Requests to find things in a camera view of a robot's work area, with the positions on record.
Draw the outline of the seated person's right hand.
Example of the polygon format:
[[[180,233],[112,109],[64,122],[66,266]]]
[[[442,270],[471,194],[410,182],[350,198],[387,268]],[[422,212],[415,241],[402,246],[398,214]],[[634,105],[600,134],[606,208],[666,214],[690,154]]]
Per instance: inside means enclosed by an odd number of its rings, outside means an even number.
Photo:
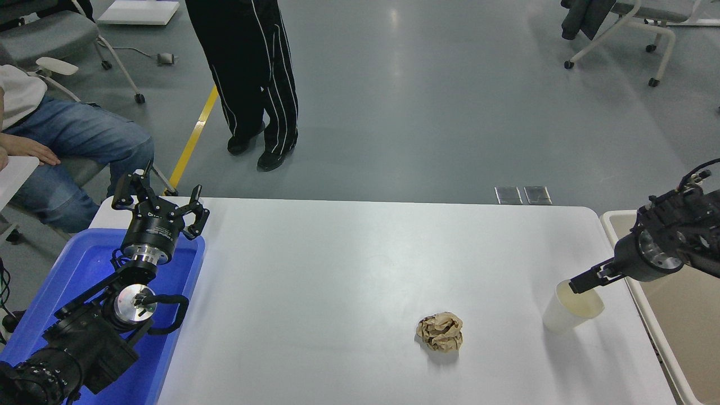
[[[8,156],[37,158],[39,166],[61,164],[61,159],[50,148],[26,137],[1,133],[1,146]]]

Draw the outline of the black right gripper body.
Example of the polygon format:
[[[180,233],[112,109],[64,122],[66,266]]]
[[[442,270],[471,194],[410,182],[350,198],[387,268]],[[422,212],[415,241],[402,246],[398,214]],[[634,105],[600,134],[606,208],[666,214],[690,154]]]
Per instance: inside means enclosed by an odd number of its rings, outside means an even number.
[[[678,272],[684,263],[664,252],[651,236],[624,236],[614,247],[614,268],[626,277],[650,282]]]

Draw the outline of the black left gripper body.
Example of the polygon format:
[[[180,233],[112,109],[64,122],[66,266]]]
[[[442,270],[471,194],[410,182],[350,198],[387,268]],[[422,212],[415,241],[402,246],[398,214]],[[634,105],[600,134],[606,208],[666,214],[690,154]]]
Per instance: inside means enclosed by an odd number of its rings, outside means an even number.
[[[149,246],[159,250],[160,257],[172,258],[183,228],[185,220],[182,218],[169,219],[150,211],[132,213],[121,251],[130,257],[138,246]]]

